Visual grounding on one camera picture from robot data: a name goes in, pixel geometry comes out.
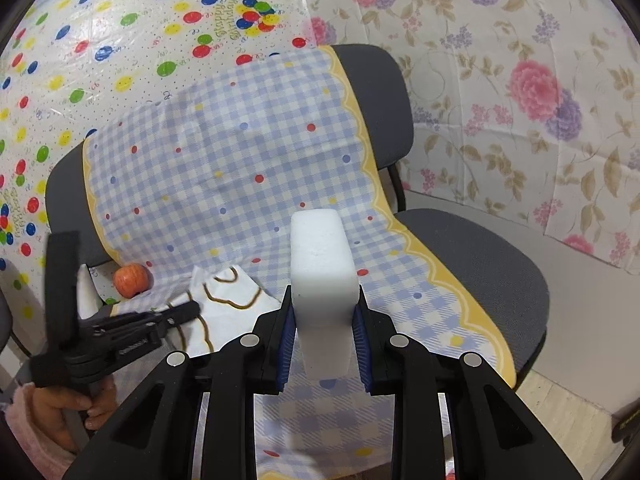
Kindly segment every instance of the blue dot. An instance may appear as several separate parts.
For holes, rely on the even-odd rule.
[[[248,22],[248,21],[247,21],[246,19],[244,19],[244,18],[240,18],[240,19],[236,22],[236,27],[237,27],[237,28],[242,28],[242,29],[249,28],[249,27],[251,27],[252,25],[253,25],[253,23],[252,23],[252,22]]]
[[[110,46],[102,46],[98,49],[98,52],[95,53],[95,60],[104,61],[111,55],[112,52],[113,49]]]
[[[65,25],[64,27],[62,27],[56,34],[56,39],[61,40],[62,38],[64,38],[66,34],[69,32],[70,28],[71,28],[70,25]]]
[[[325,390],[333,390],[337,382],[338,379],[323,379],[320,381],[320,386]]]

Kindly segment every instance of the melamine foam block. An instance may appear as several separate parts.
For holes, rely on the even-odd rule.
[[[351,320],[360,289],[342,220],[333,209],[291,216],[291,297],[306,375],[347,374],[353,353]]]

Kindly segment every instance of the checkered tablecloth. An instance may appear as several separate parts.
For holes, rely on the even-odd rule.
[[[146,264],[154,276],[154,287],[120,312],[164,304],[186,288],[194,265],[238,264],[281,298],[290,216],[334,208],[371,308],[431,351],[474,350],[508,368],[500,362],[511,359],[500,354],[506,346],[463,327],[462,286],[430,281],[441,264],[394,222],[337,63],[323,48],[242,65],[138,108],[85,141],[89,202],[105,246],[120,263]],[[123,371],[123,391],[145,366]],[[364,392],[355,359],[347,377],[311,382],[296,346],[284,393],[255,400],[258,472],[333,478],[388,462],[392,419],[393,399]]]

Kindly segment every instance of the polka dot wrapping paper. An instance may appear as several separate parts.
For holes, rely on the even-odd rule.
[[[85,137],[195,80],[315,45],[303,0],[36,0],[0,57],[0,286],[44,338],[46,183]],[[114,266],[92,270],[110,303]]]
[[[103,244],[121,263],[146,262],[154,276],[153,288],[118,312],[164,305],[186,289],[194,265],[236,264],[282,298],[290,216],[334,208],[371,308],[432,351],[480,352],[513,381],[495,326],[394,220],[330,48],[242,65],[144,105],[85,140],[84,168]],[[127,371],[119,381],[129,390],[142,377]],[[310,382],[296,347],[284,393],[255,399],[258,472],[334,478],[385,463],[393,411],[391,397],[364,392],[355,359],[347,377]]]

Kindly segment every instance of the yellow dot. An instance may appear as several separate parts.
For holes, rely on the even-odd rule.
[[[60,146],[66,146],[71,141],[71,132],[69,130],[65,130],[60,134],[60,138],[58,139],[58,144]]]
[[[111,2],[107,0],[105,2],[99,3],[98,6],[95,7],[95,10],[97,10],[98,12],[102,12],[103,10],[109,9],[109,7],[111,7]]]
[[[280,17],[277,14],[267,14],[262,17],[262,22],[265,25],[277,25],[280,21]]]
[[[164,33],[169,35],[178,34],[181,28],[182,27],[178,23],[169,23],[169,25],[164,28]]]
[[[116,90],[118,92],[126,92],[131,88],[133,78],[130,75],[124,75],[116,81]]]
[[[31,305],[25,305],[22,308],[22,315],[24,316],[25,319],[33,318],[33,309],[31,307]]]
[[[356,456],[369,456],[371,453],[373,453],[373,450],[370,447],[356,449]]]
[[[449,344],[451,346],[462,346],[463,342],[465,342],[465,339],[462,336],[453,335],[451,336],[451,340],[449,341]]]
[[[49,79],[49,89],[58,90],[65,83],[65,78],[61,75],[53,76]]]

